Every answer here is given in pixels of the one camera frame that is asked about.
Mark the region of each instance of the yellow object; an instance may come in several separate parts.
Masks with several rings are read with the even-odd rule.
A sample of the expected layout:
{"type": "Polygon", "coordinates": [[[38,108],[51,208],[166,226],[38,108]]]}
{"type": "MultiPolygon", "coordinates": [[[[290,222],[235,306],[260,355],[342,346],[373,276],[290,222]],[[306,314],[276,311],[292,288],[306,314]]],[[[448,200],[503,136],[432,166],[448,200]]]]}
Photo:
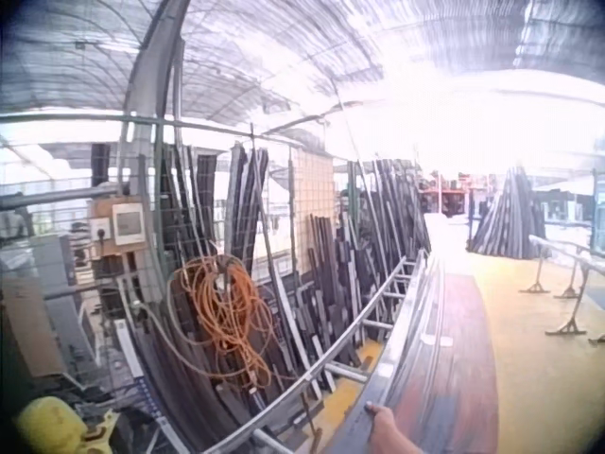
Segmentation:
{"type": "Polygon", "coordinates": [[[81,418],[57,397],[32,401],[17,417],[17,427],[31,447],[43,454],[112,454],[110,438],[119,414],[88,429],[81,418]]]}
{"type": "Polygon", "coordinates": [[[88,430],[76,412],[57,397],[32,401],[16,423],[31,447],[44,454],[75,454],[88,430]]]}

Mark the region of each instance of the metal stand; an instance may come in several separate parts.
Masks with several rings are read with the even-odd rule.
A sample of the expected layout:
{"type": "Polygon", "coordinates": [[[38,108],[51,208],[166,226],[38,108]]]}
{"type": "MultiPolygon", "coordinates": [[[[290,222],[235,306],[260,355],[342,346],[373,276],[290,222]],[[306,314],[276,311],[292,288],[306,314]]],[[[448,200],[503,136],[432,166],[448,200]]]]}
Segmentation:
{"type": "Polygon", "coordinates": [[[526,290],[519,290],[519,293],[550,293],[550,290],[545,290],[540,284],[540,274],[542,273],[542,264],[545,261],[544,252],[540,254],[540,263],[538,264],[538,274],[536,275],[536,283],[526,290]]]}
{"type": "Polygon", "coordinates": [[[544,333],[547,336],[578,336],[586,334],[585,330],[578,329],[578,325],[576,324],[576,314],[578,313],[579,304],[582,301],[582,296],[584,296],[584,289],[586,288],[586,281],[588,281],[588,268],[581,266],[582,270],[582,287],[579,289],[578,299],[576,300],[576,305],[574,306],[574,311],[571,314],[571,318],[569,322],[564,323],[562,326],[557,328],[554,331],[545,331],[544,333]]]}
{"type": "Polygon", "coordinates": [[[596,339],[589,339],[588,343],[590,343],[593,347],[598,347],[600,343],[605,343],[605,334],[601,334],[596,339]]]}
{"type": "Polygon", "coordinates": [[[571,271],[571,281],[569,281],[569,286],[565,289],[565,291],[561,295],[554,296],[558,300],[573,300],[574,298],[578,298],[578,294],[574,290],[574,280],[576,279],[576,269],[578,268],[578,262],[574,262],[574,269],[571,271]]]}

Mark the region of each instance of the yellow floor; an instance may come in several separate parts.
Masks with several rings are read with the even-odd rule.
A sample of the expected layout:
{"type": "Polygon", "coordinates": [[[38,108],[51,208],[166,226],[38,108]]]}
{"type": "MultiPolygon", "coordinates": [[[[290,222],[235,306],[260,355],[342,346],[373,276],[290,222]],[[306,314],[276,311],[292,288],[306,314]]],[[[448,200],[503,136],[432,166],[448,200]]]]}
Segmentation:
{"type": "Polygon", "coordinates": [[[544,264],[550,294],[522,294],[537,262],[469,254],[492,332],[499,400],[500,453],[581,452],[605,421],[605,312],[586,298],[577,317],[587,336],[547,337],[568,320],[574,301],[556,300],[569,269],[544,264]]]}

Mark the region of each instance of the finger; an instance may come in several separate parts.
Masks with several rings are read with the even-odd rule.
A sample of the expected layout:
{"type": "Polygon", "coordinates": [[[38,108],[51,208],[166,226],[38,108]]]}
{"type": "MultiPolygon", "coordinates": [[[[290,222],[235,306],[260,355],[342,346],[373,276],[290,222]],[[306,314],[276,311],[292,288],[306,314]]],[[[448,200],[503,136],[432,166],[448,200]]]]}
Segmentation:
{"type": "Polygon", "coordinates": [[[368,401],[366,402],[366,410],[369,411],[371,414],[376,415],[380,411],[386,410],[386,408],[381,407],[380,405],[374,405],[372,402],[368,401]]]}

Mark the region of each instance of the factory floor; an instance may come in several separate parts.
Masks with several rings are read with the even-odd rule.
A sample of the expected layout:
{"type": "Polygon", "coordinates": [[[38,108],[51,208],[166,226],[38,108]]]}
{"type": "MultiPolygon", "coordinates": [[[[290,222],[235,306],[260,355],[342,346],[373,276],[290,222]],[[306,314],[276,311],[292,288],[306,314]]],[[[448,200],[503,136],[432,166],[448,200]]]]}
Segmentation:
{"type": "MultiPolygon", "coordinates": [[[[545,330],[566,322],[575,300],[556,300],[567,287],[571,270],[546,262],[542,284],[549,294],[524,294],[535,280],[536,261],[521,261],[449,252],[469,269],[483,297],[495,357],[498,392],[498,452],[581,452],[605,422],[605,345],[587,339],[605,332],[605,311],[586,296],[577,317],[588,336],[547,337],[545,330]]],[[[576,289],[579,287],[579,273],[576,289]]],[[[380,354],[371,342],[363,360],[380,354]]],[[[361,385],[341,379],[315,419],[322,428],[320,449],[355,402],[361,385]]],[[[297,452],[309,452],[306,443],[297,452]]]]}

